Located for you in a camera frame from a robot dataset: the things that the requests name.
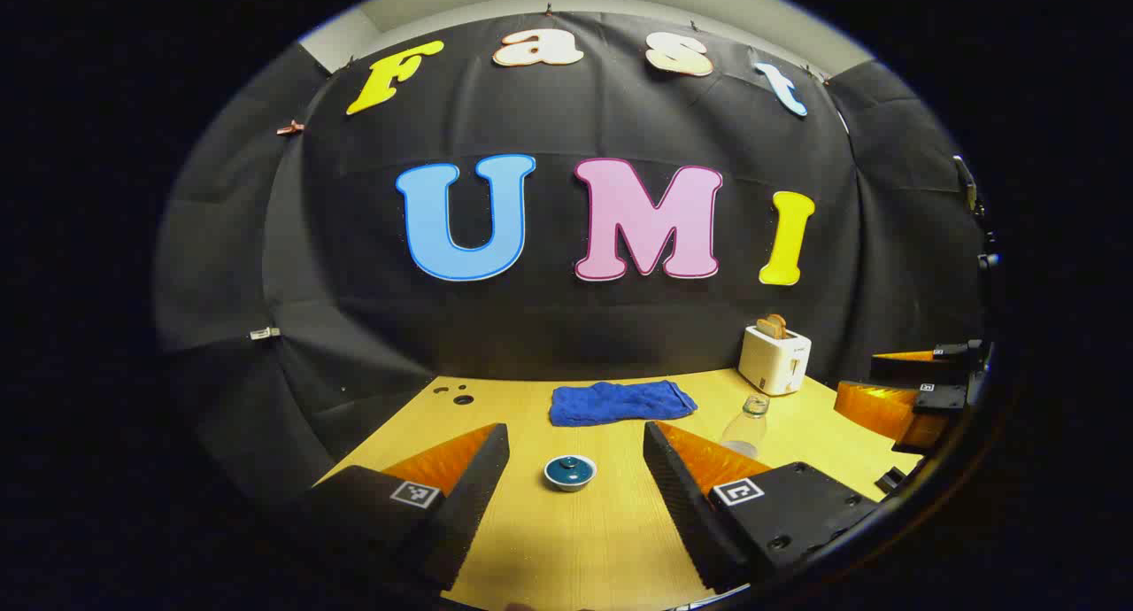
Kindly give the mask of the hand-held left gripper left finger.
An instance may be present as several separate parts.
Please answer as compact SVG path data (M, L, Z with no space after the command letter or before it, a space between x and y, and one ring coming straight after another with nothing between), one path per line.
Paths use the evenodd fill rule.
M451 589L509 459L506 426L489 424L384 470L347 466L301 494L301 541L383 588Z

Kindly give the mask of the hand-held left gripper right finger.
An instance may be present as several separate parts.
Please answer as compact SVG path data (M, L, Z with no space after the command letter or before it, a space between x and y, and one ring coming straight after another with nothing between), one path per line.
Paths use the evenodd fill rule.
M793 570L878 507L809 463L769 468L667 422L644 425L644 461L716 593Z

